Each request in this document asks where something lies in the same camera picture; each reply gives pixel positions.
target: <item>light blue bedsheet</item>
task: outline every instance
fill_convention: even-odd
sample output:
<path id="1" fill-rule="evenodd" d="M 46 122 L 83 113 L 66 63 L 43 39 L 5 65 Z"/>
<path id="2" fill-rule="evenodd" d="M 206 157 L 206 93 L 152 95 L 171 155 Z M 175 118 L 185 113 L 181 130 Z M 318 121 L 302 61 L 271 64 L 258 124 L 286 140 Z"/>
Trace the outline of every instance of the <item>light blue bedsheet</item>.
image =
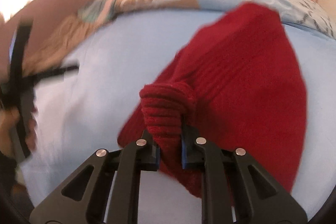
<path id="1" fill-rule="evenodd" d="M 34 205 L 95 150 L 118 149 L 117 134 L 151 83 L 203 24 L 220 12 L 156 10 L 119 16 L 67 62 L 79 74 L 36 89 L 37 152 L 22 166 Z M 308 91 L 305 149 L 292 195 L 311 218 L 336 185 L 336 43 L 284 26 Z M 201 201 L 160 174 L 142 172 L 139 223 L 201 223 Z"/>

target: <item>person's hand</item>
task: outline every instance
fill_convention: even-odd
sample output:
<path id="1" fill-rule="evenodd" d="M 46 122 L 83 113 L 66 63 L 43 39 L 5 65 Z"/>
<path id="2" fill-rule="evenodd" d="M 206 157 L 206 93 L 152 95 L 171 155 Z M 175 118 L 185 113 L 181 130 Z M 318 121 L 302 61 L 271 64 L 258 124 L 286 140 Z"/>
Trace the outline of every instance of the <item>person's hand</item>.
<path id="1" fill-rule="evenodd" d="M 19 121 L 19 118 L 20 115 L 16 108 L 0 111 L 0 152 L 10 158 L 14 158 L 15 155 L 9 132 Z M 29 120 L 29 132 L 26 136 L 26 144 L 30 151 L 34 151 L 36 149 L 35 127 L 36 121 L 33 119 Z"/>

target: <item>blanket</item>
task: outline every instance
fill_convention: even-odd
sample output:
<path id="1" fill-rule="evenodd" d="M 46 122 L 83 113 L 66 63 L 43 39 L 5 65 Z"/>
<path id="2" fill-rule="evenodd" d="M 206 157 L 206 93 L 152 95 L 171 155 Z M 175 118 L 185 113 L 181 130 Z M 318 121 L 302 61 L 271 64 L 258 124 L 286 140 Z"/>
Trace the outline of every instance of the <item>blanket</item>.
<path id="1" fill-rule="evenodd" d="M 276 10 L 283 23 L 311 28 L 335 38 L 335 23 L 312 0 L 93 0 L 68 16 L 34 55 L 23 61 L 24 75 L 59 65 L 80 42 L 118 14 L 144 9 L 178 8 L 227 12 L 244 1 Z"/>

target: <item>metal screw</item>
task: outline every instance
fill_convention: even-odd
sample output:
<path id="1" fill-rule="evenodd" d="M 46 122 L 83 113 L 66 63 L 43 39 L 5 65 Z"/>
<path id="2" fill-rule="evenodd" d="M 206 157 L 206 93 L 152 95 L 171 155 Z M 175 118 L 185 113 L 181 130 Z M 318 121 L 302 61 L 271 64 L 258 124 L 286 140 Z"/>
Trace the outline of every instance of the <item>metal screw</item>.
<path id="1" fill-rule="evenodd" d="M 196 143 L 198 144 L 205 144 L 207 140 L 205 138 L 199 137 L 196 139 Z"/>
<path id="2" fill-rule="evenodd" d="M 244 155 L 246 154 L 246 151 L 245 151 L 245 149 L 243 149 L 243 148 L 237 148 L 237 149 L 236 149 L 236 154 L 237 154 L 238 156 L 244 156 Z"/>
<path id="3" fill-rule="evenodd" d="M 98 157 L 104 157 L 105 155 L 107 154 L 107 151 L 105 149 L 99 149 L 97 152 L 96 152 L 96 155 Z"/>
<path id="4" fill-rule="evenodd" d="M 136 142 L 136 145 L 138 146 L 144 146 L 146 145 L 147 141 L 144 140 L 144 139 L 138 139 L 137 142 Z"/>

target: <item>knit texture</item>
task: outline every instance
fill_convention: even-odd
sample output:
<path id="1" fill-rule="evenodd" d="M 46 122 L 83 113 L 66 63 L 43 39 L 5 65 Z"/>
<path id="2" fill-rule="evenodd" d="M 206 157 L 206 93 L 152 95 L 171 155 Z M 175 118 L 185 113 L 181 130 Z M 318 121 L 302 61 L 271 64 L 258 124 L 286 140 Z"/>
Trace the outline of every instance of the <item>knit texture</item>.
<path id="1" fill-rule="evenodd" d="M 201 196 L 199 172 L 182 170 L 181 116 L 220 148 L 246 149 L 289 192 L 303 149 L 306 90 L 279 15 L 246 3 L 201 28 L 124 125 L 124 147 L 145 128 L 162 150 L 160 170 Z"/>

